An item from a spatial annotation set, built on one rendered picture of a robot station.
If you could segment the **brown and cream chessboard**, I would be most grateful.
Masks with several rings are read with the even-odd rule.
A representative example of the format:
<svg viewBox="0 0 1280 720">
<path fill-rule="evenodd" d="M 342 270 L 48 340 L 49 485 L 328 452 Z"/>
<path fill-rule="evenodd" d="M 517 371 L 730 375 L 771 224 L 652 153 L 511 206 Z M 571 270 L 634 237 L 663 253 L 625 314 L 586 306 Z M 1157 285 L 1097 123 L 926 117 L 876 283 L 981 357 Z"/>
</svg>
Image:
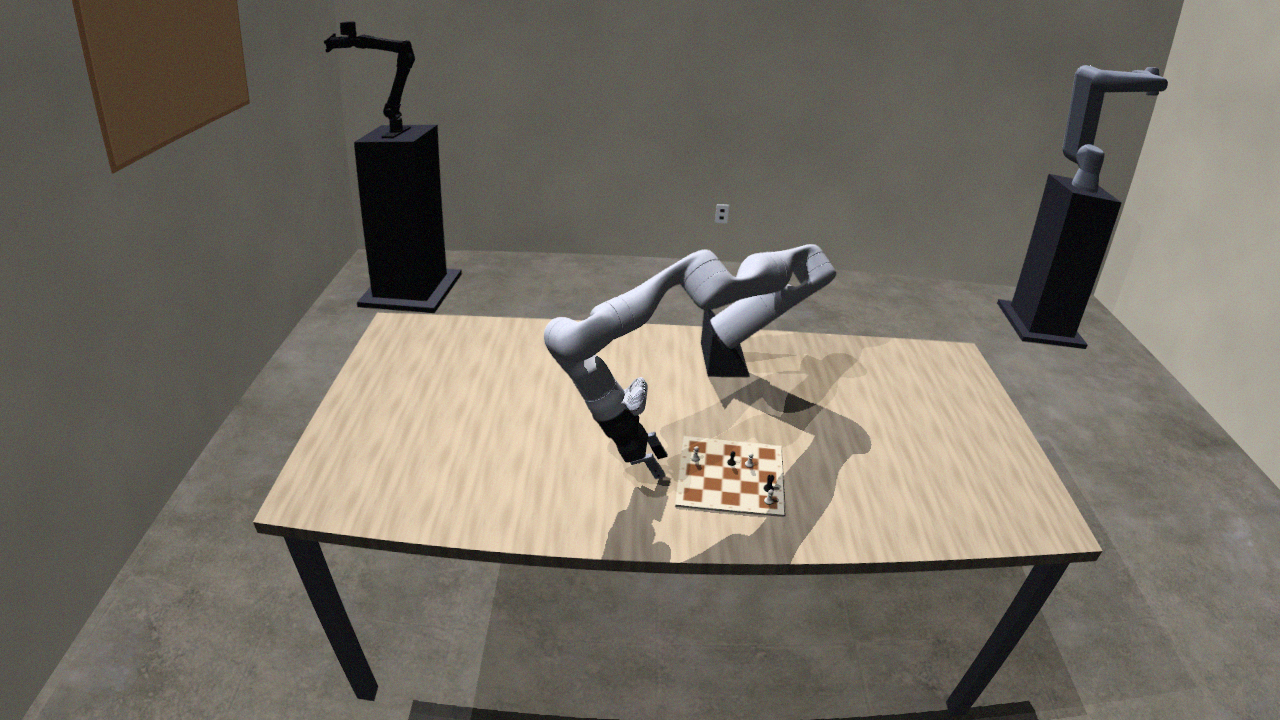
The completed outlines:
<svg viewBox="0 0 1280 720">
<path fill-rule="evenodd" d="M 691 460 L 695 446 L 699 461 Z M 731 451 L 733 466 L 727 464 Z M 745 466 L 749 454 L 753 468 Z M 771 505 L 763 489 L 768 475 L 774 475 Z M 785 518 L 781 446 L 684 436 L 675 507 Z"/>
</svg>

